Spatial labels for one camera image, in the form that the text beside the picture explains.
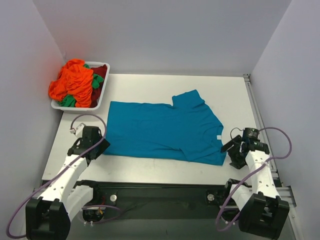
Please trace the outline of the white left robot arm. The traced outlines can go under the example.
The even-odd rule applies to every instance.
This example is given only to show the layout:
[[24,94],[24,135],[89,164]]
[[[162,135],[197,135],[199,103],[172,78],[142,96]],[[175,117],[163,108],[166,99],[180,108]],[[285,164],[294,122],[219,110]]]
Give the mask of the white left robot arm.
[[73,218],[85,204],[95,206],[101,193],[89,185],[77,185],[82,172],[110,143],[97,126],[80,124],[77,140],[68,150],[56,179],[25,206],[26,238],[29,240],[65,240]]

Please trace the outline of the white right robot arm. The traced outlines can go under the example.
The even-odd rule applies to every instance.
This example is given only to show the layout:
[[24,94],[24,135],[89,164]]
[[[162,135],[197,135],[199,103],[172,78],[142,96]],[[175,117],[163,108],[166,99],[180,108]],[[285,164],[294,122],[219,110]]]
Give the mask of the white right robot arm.
[[235,203],[238,211],[227,220],[228,230],[234,223],[242,232],[277,240],[288,217],[289,203],[281,198],[273,180],[269,162],[269,146],[259,139],[260,130],[247,127],[223,145],[222,153],[230,157],[230,165],[236,169],[248,167],[249,173],[242,180],[230,179],[221,192],[224,201],[216,221],[223,217],[227,204]]

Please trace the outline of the blue t shirt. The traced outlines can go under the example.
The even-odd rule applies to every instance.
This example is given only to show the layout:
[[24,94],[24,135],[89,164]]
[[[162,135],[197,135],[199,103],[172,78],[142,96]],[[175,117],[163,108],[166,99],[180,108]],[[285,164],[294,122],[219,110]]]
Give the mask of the blue t shirt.
[[105,155],[170,159],[221,166],[224,126],[197,90],[172,97],[172,104],[112,101]]

